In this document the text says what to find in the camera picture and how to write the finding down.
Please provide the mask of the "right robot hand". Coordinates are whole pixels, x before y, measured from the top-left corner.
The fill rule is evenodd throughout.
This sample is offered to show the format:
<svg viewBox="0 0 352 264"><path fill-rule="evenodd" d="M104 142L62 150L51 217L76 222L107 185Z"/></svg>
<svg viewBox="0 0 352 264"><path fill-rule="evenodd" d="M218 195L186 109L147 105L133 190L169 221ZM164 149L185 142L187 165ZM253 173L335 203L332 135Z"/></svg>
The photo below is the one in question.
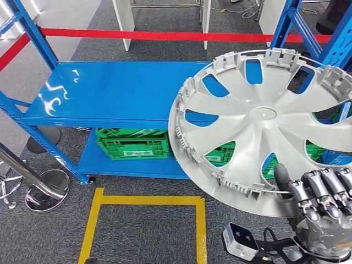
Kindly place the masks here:
<svg viewBox="0 0 352 264"><path fill-rule="evenodd" d="M295 200L297 216L289 222L298 243L320 260L351 260L351 169L326 167L292 180L279 163L274 178L283 199Z"/></svg>

